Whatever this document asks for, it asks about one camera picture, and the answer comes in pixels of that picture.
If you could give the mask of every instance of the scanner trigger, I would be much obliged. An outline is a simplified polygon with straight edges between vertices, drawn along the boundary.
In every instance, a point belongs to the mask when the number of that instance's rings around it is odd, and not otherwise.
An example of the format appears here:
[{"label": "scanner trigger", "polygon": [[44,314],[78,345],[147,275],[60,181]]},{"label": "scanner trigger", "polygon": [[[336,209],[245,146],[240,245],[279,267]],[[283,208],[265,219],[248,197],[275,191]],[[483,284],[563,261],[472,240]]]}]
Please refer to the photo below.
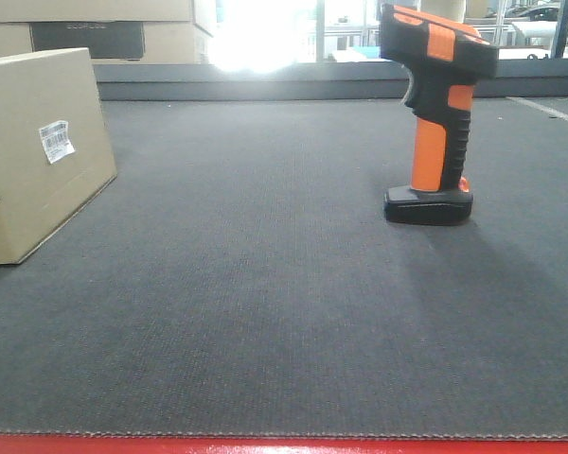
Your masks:
[{"label": "scanner trigger", "polygon": [[421,91],[421,83],[419,83],[419,76],[417,72],[412,71],[410,68],[405,67],[408,71],[408,75],[410,77],[410,83],[408,85],[408,90],[406,91],[406,95],[404,95],[404,99],[402,100],[404,105],[414,109],[417,106],[418,100],[420,98],[420,91]]}]

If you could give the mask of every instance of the parked car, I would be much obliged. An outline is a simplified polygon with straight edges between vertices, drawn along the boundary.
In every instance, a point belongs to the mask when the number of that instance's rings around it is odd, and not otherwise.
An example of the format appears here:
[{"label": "parked car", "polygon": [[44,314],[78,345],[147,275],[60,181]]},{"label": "parked car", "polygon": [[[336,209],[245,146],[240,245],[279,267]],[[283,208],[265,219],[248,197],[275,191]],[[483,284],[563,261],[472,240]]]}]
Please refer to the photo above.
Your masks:
[{"label": "parked car", "polygon": [[511,7],[505,17],[527,17],[530,21],[556,22],[559,16],[560,3],[547,2],[534,7]]}]

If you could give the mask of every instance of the scanner handle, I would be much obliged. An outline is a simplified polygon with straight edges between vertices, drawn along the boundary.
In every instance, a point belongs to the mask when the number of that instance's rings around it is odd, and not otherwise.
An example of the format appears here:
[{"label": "scanner handle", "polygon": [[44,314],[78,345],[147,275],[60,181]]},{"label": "scanner handle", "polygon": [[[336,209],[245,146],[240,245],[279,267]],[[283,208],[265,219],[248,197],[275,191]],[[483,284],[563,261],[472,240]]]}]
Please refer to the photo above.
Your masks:
[{"label": "scanner handle", "polygon": [[411,187],[435,192],[458,187],[470,134],[476,80],[450,69],[409,68],[405,104],[417,116]]}]

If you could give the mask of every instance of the stacked boxes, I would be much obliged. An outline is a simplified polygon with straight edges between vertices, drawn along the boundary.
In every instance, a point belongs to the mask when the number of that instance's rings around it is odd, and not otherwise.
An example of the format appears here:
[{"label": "stacked boxes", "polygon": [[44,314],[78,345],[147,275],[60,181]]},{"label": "stacked boxes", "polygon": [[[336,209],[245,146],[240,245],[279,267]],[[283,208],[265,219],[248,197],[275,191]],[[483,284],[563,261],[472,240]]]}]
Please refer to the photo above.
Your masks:
[{"label": "stacked boxes", "polygon": [[207,62],[215,0],[0,0],[0,57],[88,47],[93,63]]}]

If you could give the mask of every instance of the red table edge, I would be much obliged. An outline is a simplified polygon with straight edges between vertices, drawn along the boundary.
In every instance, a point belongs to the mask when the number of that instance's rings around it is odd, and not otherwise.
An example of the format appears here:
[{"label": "red table edge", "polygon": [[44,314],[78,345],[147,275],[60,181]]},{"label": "red table edge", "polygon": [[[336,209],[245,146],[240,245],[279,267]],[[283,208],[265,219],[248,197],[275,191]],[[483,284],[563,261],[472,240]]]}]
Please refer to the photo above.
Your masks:
[{"label": "red table edge", "polygon": [[568,440],[0,434],[0,454],[568,454]]}]

